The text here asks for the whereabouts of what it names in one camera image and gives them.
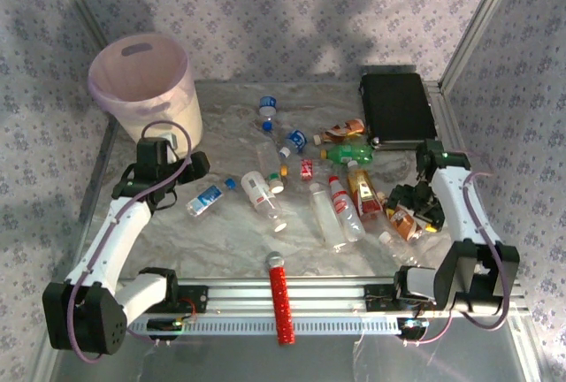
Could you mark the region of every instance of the juice bottle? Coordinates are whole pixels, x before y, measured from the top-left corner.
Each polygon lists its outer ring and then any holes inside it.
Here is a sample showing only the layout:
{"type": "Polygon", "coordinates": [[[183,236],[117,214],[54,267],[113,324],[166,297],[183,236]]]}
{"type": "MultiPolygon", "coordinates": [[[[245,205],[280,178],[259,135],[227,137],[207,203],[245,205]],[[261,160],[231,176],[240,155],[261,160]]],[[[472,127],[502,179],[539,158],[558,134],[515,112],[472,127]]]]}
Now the juice bottle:
{"type": "Polygon", "coordinates": [[[373,149],[368,145],[336,145],[328,150],[321,150],[320,157],[336,164],[346,164],[352,160],[368,164],[373,159],[372,152],[373,149]]]}
{"type": "Polygon", "coordinates": [[[361,220],[376,218],[383,212],[368,172],[354,160],[348,162],[348,185],[361,220]]]}

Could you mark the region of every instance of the orange bottle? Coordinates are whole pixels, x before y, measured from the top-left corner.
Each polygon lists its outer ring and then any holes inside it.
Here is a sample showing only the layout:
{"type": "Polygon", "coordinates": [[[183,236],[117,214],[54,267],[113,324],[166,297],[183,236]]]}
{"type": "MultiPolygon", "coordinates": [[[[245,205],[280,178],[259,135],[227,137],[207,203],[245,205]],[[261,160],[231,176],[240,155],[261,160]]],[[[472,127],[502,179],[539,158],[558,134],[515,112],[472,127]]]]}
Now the orange bottle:
{"type": "Polygon", "coordinates": [[[368,172],[360,168],[357,161],[348,163],[348,185],[361,220],[376,218],[383,212],[368,172]]]}

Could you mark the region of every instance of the blue bottle cap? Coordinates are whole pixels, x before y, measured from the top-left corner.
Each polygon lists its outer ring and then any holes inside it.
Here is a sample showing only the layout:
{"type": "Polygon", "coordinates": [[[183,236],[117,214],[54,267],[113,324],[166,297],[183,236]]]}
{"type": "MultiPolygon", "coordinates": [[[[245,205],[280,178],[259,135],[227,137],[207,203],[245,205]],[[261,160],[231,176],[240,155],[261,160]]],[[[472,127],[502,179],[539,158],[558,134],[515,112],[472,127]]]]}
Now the blue bottle cap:
{"type": "Polygon", "coordinates": [[[233,179],[226,179],[226,180],[224,181],[224,184],[225,184],[230,190],[236,189],[236,182],[233,181],[233,179]]]}

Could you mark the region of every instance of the bin handle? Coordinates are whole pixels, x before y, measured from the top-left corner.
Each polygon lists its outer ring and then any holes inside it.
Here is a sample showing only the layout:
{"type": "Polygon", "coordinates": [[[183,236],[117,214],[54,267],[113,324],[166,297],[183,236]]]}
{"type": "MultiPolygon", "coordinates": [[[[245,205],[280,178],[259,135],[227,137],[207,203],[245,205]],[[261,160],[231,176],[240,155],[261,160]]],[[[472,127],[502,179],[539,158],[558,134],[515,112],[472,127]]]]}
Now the bin handle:
{"type": "Polygon", "coordinates": [[[132,46],[125,47],[122,50],[122,56],[129,57],[134,53],[147,52],[148,50],[152,50],[152,49],[153,46],[151,46],[149,43],[137,43],[137,44],[133,44],[132,46]]]}

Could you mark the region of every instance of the white bottle cap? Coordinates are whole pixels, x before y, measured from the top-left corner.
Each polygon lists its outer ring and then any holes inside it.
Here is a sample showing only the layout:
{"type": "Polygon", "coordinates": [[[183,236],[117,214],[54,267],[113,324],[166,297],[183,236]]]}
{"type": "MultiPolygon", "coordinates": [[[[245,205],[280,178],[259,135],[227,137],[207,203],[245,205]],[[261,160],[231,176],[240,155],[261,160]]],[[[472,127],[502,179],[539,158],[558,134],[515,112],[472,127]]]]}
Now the white bottle cap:
{"type": "Polygon", "coordinates": [[[287,227],[287,223],[280,218],[273,220],[273,231],[275,233],[282,231],[285,227],[287,227]]]}
{"type": "Polygon", "coordinates": [[[270,180],[269,190],[271,190],[273,194],[280,194],[281,192],[283,192],[283,189],[285,189],[285,187],[283,186],[283,182],[281,180],[270,180]]]}
{"type": "Polygon", "coordinates": [[[289,158],[289,156],[291,155],[291,149],[289,149],[287,146],[284,146],[279,150],[279,154],[284,158],[289,158]]]}

